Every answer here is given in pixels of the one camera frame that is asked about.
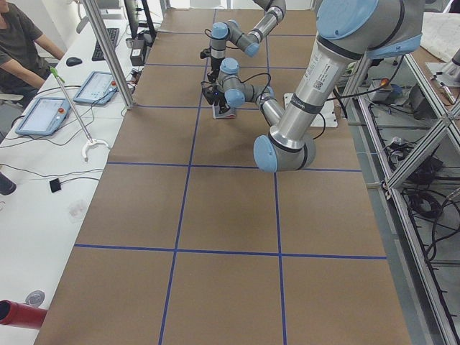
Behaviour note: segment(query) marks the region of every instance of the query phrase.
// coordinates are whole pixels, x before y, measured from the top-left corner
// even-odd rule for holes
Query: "black cylinder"
[[[16,190],[16,184],[0,172],[0,194],[7,196]]]

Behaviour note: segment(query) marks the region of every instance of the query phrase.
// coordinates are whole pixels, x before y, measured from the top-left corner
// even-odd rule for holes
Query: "black keyboard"
[[[109,34],[110,41],[116,47],[116,41],[118,40],[118,35],[120,33],[120,29],[118,27],[108,27],[107,33]],[[99,42],[96,41],[96,46],[94,47],[93,57],[91,58],[92,61],[102,61],[105,60],[104,53],[102,52],[101,46]]]

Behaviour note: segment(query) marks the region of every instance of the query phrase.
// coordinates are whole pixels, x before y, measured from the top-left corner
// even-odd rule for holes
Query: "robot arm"
[[[213,24],[211,30],[211,46],[200,54],[202,59],[211,57],[211,72],[208,79],[214,83],[219,75],[222,60],[225,58],[227,41],[232,42],[250,57],[259,51],[260,42],[283,20],[286,13],[285,0],[253,0],[265,11],[259,23],[245,34],[234,20]]]
[[[368,58],[377,59],[417,49],[424,5],[424,0],[323,0],[317,14],[318,50],[286,110],[267,93],[257,97],[271,124],[268,135],[254,143],[257,166],[273,173],[310,164],[316,149],[306,131],[347,65],[365,52]],[[245,94],[237,83],[224,82],[228,73],[222,73],[219,85],[230,101],[236,94],[231,90]]]

